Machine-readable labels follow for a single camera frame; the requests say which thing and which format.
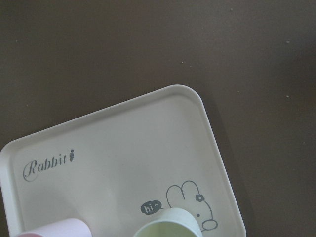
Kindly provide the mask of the cream yellow cup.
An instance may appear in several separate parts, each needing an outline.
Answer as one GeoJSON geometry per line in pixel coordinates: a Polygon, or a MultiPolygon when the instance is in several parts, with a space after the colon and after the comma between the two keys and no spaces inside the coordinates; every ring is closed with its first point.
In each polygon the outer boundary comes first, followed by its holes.
{"type": "Polygon", "coordinates": [[[162,211],[153,221],[143,225],[134,237],[201,237],[195,217],[182,208],[162,211]]]}

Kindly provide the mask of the pink cup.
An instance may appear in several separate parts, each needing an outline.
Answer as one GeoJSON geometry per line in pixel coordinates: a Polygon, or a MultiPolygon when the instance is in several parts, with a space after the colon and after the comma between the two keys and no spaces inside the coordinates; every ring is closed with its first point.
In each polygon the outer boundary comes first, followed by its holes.
{"type": "Polygon", "coordinates": [[[88,225],[77,218],[69,218],[25,231],[18,237],[92,237],[88,225]]]}

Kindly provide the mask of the cream rabbit tray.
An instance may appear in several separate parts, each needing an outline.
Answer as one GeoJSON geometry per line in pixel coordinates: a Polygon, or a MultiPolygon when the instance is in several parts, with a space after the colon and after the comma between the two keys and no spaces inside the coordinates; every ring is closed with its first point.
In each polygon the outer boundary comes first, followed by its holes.
{"type": "Polygon", "coordinates": [[[245,226],[200,96],[171,85],[16,139],[1,150],[10,236],[66,218],[131,237],[179,207],[205,237],[245,226]]]}

